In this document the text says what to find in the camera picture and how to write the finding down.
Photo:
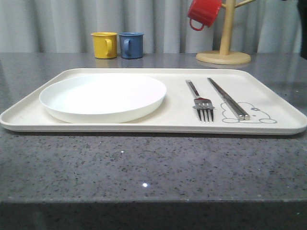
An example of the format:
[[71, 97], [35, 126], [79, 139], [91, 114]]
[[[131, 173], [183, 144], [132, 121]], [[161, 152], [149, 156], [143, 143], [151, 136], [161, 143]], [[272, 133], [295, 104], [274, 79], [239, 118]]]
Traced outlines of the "blue mug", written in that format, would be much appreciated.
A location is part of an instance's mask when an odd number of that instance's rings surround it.
[[139, 32], [122, 32], [119, 34], [121, 57], [138, 59], [143, 57], [143, 36]]

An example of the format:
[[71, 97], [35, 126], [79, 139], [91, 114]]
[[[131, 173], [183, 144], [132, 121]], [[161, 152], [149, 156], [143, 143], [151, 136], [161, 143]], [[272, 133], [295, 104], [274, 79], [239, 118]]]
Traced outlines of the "grey curtain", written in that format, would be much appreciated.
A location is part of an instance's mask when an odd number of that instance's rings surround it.
[[[197, 53], [220, 46], [224, 10], [202, 31], [189, 26], [189, 0], [3, 0], [2, 53], [91, 53], [93, 32], [144, 33], [145, 53]], [[298, 53], [296, 0], [257, 0], [235, 11], [233, 51]]]

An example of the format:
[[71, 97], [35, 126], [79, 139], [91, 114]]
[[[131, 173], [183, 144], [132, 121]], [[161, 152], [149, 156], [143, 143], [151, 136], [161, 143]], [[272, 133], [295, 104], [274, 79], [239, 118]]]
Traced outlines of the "silver fork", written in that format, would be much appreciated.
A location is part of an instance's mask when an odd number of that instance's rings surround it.
[[214, 106], [210, 99], [203, 98], [199, 95], [195, 85], [191, 80], [186, 80], [187, 85], [189, 86], [194, 101], [194, 109], [197, 111], [198, 118], [201, 123], [210, 123], [214, 122]]

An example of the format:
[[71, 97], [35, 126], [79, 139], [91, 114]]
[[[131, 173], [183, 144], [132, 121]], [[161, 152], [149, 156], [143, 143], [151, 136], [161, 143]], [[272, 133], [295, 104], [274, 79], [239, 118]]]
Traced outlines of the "red mug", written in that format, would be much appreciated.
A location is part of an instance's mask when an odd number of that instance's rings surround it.
[[[204, 27], [211, 27], [221, 7], [221, 0], [193, 0], [188, 10], [190, 27], [195, 31], [201, 31]], [[199, 22], [201, 27], [194, 27], [192, 21]]]

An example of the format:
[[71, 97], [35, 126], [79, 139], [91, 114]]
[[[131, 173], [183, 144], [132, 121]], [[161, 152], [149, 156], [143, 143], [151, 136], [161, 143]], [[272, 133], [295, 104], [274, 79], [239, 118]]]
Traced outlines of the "white round plate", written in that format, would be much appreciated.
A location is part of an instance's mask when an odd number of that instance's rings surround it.
[[73, 77], [46, 87], [39, 96], [46, 111], [64, 122], [123, 123], [144, 117], [163, 102], [166, 86], [127, 73]]

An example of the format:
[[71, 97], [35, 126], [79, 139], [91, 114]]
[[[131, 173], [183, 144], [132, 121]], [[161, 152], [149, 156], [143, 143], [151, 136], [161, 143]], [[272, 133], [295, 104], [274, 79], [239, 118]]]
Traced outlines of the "wooden mug tree stand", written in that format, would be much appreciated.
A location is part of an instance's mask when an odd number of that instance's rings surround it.
[[230, 50], [235, 9], [251, 2], [253, 0], [243, 0], [239, 3], [236, 3], [235, 0], [227, 0], [222, 3], [222, 7], [225, 8], [225, 16], [220, 48], [219, 50], [198, 53], [196, 55], [197, 60], [221, 65], [239, 65], [251, 61], [249, 54]]

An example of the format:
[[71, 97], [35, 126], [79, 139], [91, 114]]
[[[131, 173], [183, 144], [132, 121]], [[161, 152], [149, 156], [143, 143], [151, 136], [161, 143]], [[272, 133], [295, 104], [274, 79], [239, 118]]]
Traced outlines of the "cream rabbit serving tray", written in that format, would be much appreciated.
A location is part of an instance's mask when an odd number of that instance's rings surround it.
[[[50, 115], [40, 93], [73, 77], [127, 73], [155, 78], [166, 86], [161, 106], [123, 124], [70, 124]], [[201, 123], [193, 109], [186, 80], [214, 105], [214, 122]], [[17, 132], [166, 132], [206, 134], [293, 135], [305, 131], [304, 114], [247, 72], [234, 69], [70, 69], [4, 111], [1, 125]]]

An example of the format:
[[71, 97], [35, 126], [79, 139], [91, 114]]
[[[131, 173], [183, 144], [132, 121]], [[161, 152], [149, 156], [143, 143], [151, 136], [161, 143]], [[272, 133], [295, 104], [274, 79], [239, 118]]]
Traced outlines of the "yellow mug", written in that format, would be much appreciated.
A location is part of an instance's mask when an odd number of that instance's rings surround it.
[[91, 33], [94, 46], [94, 56], [98, 59], [112, 59], [117, 57], [117, 33]]

